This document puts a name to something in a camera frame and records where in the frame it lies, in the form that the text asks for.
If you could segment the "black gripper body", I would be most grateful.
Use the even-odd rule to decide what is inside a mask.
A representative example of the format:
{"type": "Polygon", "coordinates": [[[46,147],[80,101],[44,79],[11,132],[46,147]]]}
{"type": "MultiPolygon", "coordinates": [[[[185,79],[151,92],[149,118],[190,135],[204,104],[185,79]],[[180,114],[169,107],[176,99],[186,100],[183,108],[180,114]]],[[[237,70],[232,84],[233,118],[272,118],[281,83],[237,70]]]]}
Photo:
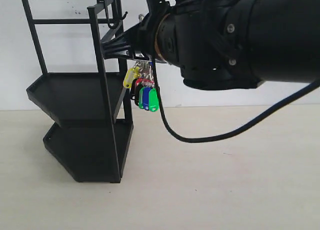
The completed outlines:
{"type": "Polygon", "coordinates": [[[189,0],[146,0],[148,14],[130,28],[127,40],[135,51],[167,63],[190,62],[189,0]]]}

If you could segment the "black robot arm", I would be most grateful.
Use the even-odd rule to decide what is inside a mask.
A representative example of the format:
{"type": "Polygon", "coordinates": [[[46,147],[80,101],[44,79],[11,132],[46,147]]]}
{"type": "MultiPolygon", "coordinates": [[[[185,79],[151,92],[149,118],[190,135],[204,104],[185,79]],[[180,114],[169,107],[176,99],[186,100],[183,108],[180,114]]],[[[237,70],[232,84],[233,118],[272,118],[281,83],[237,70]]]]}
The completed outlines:
{"type": "Polygon", "coordinates": [[[320,0],[146,0],[142,22],[104,58],[157,60],[194,89],[254,89],[320,78],[320,0]]]}

